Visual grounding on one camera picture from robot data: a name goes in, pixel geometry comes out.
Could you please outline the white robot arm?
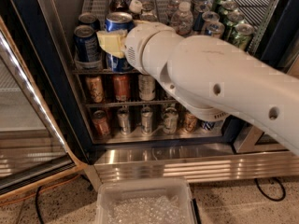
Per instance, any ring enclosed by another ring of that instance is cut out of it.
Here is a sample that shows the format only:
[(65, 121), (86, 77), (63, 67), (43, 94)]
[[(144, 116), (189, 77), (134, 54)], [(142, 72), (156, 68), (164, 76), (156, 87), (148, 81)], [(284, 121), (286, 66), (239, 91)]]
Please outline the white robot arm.
[(150, 75), (197, 118), (240, 118), (299, 154), (299, 79), (208, 35), (183, 37), (159, 22), (99, 31), (101, 49)]

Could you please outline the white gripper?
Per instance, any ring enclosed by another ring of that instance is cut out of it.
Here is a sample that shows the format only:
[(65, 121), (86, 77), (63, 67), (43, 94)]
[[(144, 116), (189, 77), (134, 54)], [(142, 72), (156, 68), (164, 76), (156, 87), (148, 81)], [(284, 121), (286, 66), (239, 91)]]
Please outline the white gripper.
[(163, 45), (156, 45), (151, 39), (155, 35), (162, 38), (162, 33), (173, 34), (175, 31), (160, 22), (134, 20), (134, 25), (137, 26), (129, 33), (122, 29), (98, 31), (96, 35), (100, 48), (114, 57), (126, 57), (127, 62), (144, 75), (158, 76), (166, 64), (166, 58), (162, 52)]

